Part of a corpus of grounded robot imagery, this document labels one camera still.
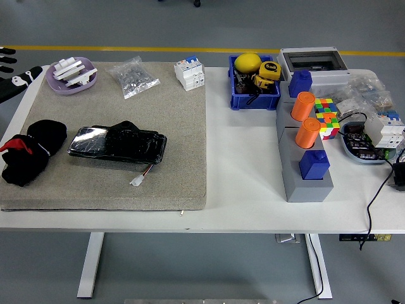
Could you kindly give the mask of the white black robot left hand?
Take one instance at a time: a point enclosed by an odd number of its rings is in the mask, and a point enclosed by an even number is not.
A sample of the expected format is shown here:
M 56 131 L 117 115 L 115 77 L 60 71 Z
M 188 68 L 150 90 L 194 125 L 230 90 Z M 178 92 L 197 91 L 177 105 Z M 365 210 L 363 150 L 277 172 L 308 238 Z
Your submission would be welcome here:
M 15 54 L 16 50 L 1 46 L 1 72 L 13 73 L 14 69 L 10 66 L 4 66 L 5 64 L 14 64 L 17 62 L 16 58 L 11 57 Z M 10 78 L 1 77 L 1 103 L 19 95 L 42 73 L 43 68 L 41 66 L 34 66 L 30 70 L 19 75 L 14 75 Z

